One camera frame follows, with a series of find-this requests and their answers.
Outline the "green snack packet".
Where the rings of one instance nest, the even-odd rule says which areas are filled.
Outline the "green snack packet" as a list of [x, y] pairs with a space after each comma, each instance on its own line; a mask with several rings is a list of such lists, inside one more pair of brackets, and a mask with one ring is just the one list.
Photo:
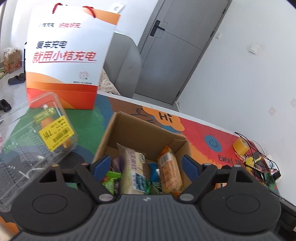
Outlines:
[[101, 181], [101, 184], [112, 194], [117, 195], [119, 184], [121, 180], [121, 173], [108, 171], [106, 176]]

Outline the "purple snack packet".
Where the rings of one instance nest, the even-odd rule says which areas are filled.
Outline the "purple snack packet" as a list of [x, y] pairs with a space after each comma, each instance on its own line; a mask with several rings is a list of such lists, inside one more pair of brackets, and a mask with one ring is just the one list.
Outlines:
[[111, 160], [111, 170], [122, 173], [125, 168], [125, 159], [122, 156], [117, 156]]

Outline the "orange cake snack packet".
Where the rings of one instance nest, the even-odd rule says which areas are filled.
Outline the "orange cake snack packet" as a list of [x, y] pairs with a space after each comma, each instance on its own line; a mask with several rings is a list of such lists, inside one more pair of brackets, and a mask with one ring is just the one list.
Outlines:
[[179, 192], [183, 187], [183, 182], [173, 151], [165, 146], [157, 160], [162, 191], [164, 193]]

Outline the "long white bread packet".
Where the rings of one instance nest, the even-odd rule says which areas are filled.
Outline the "long white bread packet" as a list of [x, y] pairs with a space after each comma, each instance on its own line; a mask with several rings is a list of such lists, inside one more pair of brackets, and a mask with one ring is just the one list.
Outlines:
[[147, 182], [144, 175], [145, 156], [134, 149], [117, 143], [119, 156], [123, 161], [120, 179], [121, 194], [146, 194]]

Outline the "blue snack packet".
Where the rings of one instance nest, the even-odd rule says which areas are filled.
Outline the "blue snack packet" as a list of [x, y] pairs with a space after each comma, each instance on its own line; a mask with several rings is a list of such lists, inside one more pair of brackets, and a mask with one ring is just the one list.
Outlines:
[[156, 163], [148, 163], [149, 168], [151, 170], [150, 173], [150, 182], [151, 182], [151, 186], [161, 190], [161, 183], [160, 183], [160, 172], [159, 172], [159, 168], [158, 168], [158, 164]]

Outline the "yellow tape roll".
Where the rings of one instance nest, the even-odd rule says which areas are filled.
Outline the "yellow tape roll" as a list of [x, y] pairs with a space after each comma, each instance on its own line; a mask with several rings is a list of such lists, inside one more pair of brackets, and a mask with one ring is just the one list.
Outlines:
[[240, 156], [244, 156], [250, 150], [248, 143], [241, 137], [239, 137], [232, 146], [234, 151]]

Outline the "colourful cartoon table mat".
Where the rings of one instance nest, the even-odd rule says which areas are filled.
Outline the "colourful cartoon table mat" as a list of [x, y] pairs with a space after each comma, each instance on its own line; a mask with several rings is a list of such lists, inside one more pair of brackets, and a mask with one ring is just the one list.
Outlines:
[[119, 112], [93, 163], [63, 169], [78, 135], [60, 102], [28, 108], [1, 154], [12, 240], [280, 240], [279, 200], [241, 166], [202, 164], [181, 135]]

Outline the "clear plastic clamshell container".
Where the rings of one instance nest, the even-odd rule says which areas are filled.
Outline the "clear plastic clamshell container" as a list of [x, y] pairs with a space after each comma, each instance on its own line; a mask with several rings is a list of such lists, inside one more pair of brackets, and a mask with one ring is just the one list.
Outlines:
[[78, 135], [55, 93], [47, 92], [1, 116], [1, 212], [45, 169], [58, 164]]

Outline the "brown cardboard box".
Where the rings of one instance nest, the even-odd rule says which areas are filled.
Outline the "brown cardboard box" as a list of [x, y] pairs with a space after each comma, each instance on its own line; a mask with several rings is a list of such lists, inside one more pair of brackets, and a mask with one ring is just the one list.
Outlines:
[[151, 162], [155, 162], [164, 147], [168, 146], [176, 156], [183, 188], [191, 184], [182, 169], [182, 156], [191, 155], [186, 137], [120, 111], [112, 115], [93, 161], [104, 155], [111, 158], [118, 156], [117, 143], [143, 153], [146, 160]]

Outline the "dotted cushion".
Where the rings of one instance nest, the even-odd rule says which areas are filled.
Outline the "dotted cushion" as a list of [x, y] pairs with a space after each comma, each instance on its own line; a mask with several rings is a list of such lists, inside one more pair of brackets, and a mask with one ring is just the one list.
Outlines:
[[102, 69], [102, 72], [100, 74], [98, 91], [120, 95], [119, 91], [115, 88], [114, 84], [109, 80], [104, 69]]

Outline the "dark slippers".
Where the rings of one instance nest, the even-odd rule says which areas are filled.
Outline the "dark slippers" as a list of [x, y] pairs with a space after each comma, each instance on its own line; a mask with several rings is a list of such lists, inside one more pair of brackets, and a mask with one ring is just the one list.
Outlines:
[[21, 73], [19, 75], [14, 76], [13, 78], [10, 78], [8, 80], [9, 85], [16, 85], [16, 84], [21, 84], [24, 83], [26, 80], [25, 73]]

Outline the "grey chair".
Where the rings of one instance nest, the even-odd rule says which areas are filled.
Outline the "grey chair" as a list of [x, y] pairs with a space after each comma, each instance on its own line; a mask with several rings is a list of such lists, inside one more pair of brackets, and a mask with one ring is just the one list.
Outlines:
[[118, 92], [132, 98], [142, 71], [142, 59], [132, 38], [113, 34], [103, 68]]

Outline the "small cardboard box on floor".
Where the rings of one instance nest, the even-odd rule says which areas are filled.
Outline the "small cardboard box on floor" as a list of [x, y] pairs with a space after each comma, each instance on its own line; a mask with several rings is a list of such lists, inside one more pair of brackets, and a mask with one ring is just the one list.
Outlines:
[[4, 52], [4, 70], [12, 73], [21, 67], [21, 52], [18, 48], [8, 47]]

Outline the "white orange paper bag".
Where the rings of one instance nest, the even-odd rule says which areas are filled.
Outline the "white orange paper bag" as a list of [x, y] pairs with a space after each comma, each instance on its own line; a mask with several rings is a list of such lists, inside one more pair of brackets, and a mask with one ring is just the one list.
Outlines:
[[55, 4], [34, 16], [25, 49], [27, 98], [47, 92], [66, 109], [93, 109], [100, 74], [120, 15]]

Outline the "grey door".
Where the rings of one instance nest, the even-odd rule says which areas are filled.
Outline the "grey door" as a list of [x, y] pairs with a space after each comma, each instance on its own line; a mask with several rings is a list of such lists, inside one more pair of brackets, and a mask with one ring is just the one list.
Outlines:
[[136, 93], [172, 104], [226, 12], [229, 1], [164, 1], [154, 20], [161, 21], [140, 52], [142, 71]]

